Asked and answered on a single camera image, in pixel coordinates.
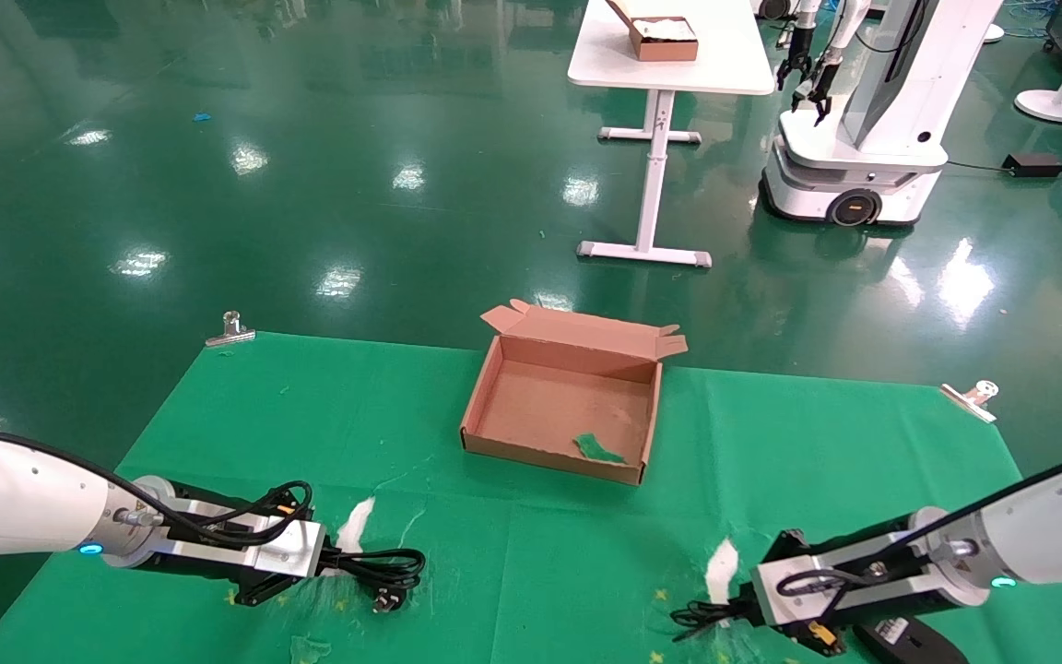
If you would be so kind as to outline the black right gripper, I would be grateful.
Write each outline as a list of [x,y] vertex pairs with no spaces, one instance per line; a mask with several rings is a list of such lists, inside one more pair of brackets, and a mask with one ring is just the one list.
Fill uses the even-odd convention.
[[788,529],[751,571],[753,598],[730,600],[730,622],[830,658],[851,627],[983,605],[990,579],[981,521],[883,521],[817,543]]

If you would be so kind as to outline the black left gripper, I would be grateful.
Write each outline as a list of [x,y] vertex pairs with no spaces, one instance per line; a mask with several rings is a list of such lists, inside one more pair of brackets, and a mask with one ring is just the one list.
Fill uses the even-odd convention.
[[[164,518],[135,551],[135,569],[232,583],[233,602],[266,605],[303,579],[303,501],[299,480],[269,489],[249,501],[174,480],[139,480],[156,497],[209,535]],[[232,538],[217,542],[212,534]],[[346,552],[321,549],[321,576],[348,575]]]

